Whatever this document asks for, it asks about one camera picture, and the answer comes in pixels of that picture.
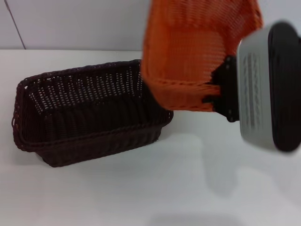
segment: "white tabletop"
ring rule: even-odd
[[[0,224],[300,226],[301,153],[250,146],[239,123],[217,113],[175,112],[158,142],[63,168],[16,148],[11,119],[19,81],[140,56],[0,50]]]

